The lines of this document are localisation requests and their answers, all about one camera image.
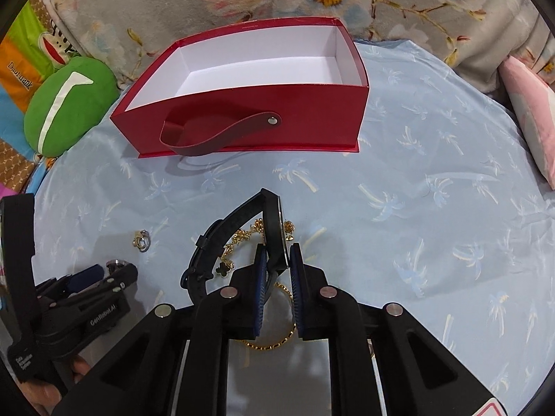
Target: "pink pillow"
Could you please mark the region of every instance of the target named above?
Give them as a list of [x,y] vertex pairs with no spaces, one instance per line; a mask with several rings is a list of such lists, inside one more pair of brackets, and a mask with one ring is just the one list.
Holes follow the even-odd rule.
[[532,156],[555,190],[555,93],[516,58],[504,60],[499,72]]

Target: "open red box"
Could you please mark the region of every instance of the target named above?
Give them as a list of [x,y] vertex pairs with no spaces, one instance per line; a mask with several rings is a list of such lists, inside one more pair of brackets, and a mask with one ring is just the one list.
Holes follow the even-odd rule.
[[357,152],[369,89],[338,19],[252,21],[174,43],[111,118],[139,157]]

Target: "white label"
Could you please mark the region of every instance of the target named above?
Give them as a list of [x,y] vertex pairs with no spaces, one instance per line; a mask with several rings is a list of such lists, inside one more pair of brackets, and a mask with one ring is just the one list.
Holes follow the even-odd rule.
[[486,404],[472,416],[507,416],[499,401],[492,397]]
[[73,88],[73,86],[78,86],[80,84],[92,84],[94,83],[93,80],[87,78],[86,76],[80,74],[79,72],[71,72],[71,75],[68,77],[66,82],[60,87],[60,90],[56,94],[54,98],[54,102],[46,115],[46,119],[44,120],[44,125],[42,126],[41,134],[38,137],[38,153],[42,154],[42,147],[44,146],[44,140],[46,139],[46,135],[48,134],[48,130],[52,126],[52,122],[54,121],[54,117],[60,110],[63,105],[64,100],[69,94],[69,91]]

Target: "floral blanket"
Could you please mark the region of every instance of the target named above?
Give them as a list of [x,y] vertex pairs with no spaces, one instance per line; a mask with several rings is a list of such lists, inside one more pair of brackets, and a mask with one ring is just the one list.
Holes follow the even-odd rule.
[[339,17],[355,38],[408,38],[483,92],[498,87],[496,69],[510,53],[552,81],[555,49],[546,49],[549,30],[530,0],[50,0],[47,6],[76,47],[107,63],[122,86],[179,38],[300,15]]

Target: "green cushion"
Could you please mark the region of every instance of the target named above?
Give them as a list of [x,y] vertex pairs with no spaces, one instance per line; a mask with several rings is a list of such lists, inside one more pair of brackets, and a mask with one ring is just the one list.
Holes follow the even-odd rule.
[[104,63],[76,57],[37,89],[23,119],[27,142],[55,158],[97,125],[119,96],[116,77]]

